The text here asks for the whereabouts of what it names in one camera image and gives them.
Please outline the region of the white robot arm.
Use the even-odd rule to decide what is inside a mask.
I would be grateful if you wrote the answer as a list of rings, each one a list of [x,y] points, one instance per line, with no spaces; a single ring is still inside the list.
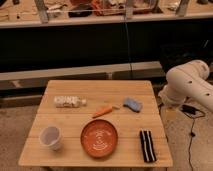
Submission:
[[[159,97],[167,107],[179,107],[190,97],[213,112],[213,85],[206,81],[209,74],[209,66],[202,60],[175,66],[166,73],[167,84]]]

